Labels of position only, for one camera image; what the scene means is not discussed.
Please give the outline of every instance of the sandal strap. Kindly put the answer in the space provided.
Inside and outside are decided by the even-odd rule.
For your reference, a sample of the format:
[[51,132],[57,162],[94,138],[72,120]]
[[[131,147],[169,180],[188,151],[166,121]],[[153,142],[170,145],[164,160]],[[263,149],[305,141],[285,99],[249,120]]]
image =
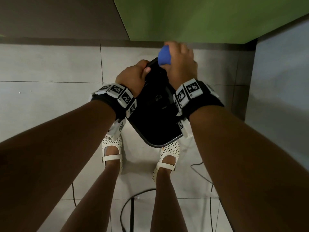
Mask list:
[[109,161],[109,160],[122,160],[122,155],[110,155],[110,156],[102,157],[102,162]]
[[175,171],[175,166],[171,165],[171,164],[166,164],[166,163],[158,162],[157,166],[161,167],[161,168],[170,169],[172,171]]

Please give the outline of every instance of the tile floor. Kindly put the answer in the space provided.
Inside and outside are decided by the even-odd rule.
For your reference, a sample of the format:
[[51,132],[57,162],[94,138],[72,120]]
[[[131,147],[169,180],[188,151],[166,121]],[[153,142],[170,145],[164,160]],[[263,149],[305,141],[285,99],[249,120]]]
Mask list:
[[[0,44],[0,141],[85,104],[102,83],[114,82],[125,67],[140,59],[152,60],[160,50],[101,47],[99,40],[87,44],[65,42],[39,44],[29,39],[26,44]],[[194,53],[199,79],[212,85],[226,108],[244,119],[254,51],[196,49]],[[126,199],[155,187],[151,174],[159,149],[145,144],[128,122],[122,137],[126,161],[117,180],[108,231],[121,231],[119,215]],[[210,193],[211,184],[190,168],[191,164],[201,162],[194,139],[181,138],[179,143],[180,159],[171,179],[187,227],[189,231],[211,231],[209,197],[216,196],[216,191]],[[76,177],[77,203],[103,171],[101,156],[99,147]],[[203,165],[195,168],[210,179]],[[154,198],[155,193],[149,192],[136,201],[135,231],[150,229]],[[72,199],[70,187],[39,231],[59,231],[74,210]],[[211,211],[214,231],[232,231],[216,197],[212,199]],[[129,205],[123,218],[128,228]]]

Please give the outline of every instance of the leg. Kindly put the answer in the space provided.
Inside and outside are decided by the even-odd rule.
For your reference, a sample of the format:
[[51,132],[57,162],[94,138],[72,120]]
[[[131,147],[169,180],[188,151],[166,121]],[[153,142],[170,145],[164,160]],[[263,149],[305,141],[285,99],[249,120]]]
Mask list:
[[[109,146],[105,155],[117,154],[118,149]],[[106,162],[104,171],[72,212],[61,232],[107,230],[119,167],[119,160]]]
[[[174,165],[176,160],[173,156],[166,156],[162,162]],[[158,170],[157,193],[150,232],[187,232],[170,174],[169,169],[159,168]]]

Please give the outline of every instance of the hand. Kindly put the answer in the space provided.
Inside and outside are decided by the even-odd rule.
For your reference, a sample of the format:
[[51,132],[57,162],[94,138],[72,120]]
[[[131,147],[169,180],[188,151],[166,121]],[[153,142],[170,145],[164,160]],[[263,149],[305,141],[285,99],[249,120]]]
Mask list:
[[194,61],[193,50],[188,49],[185,44],[168,41],[171,54],[171,65],[162,65],[168,74],[168,81],[177,90],[183,83],[195,78],[197,79],[197,63]]
[[129,88],[136,98],[145,85],[145,77],[150,72],[150,67],[146,67],[149,61],[142,59],[136,65],[127,67],[116,78],[116,83]]

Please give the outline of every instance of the foot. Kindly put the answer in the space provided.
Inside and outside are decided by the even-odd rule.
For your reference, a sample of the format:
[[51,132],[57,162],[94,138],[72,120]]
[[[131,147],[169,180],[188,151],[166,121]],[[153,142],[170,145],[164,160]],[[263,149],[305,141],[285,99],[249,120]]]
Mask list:
[[[175,165],[176,158],[174,156],[165,156],[164,159],[162,160],[162,163]],[[168,173],[168,175],[170,175],[172,170],[166,169],[166,168],[159,168],[158,174],[161,173],[161,172],[166,172],[166,173]]]
[[[118,148],[115,146],[108,146],[106,148],[105,156],[110,156],[110,155],[119,155]],[[120,161],[119,160],[106,161],[106,167],[107,166],[115,166],[117,168],[120,168]]]

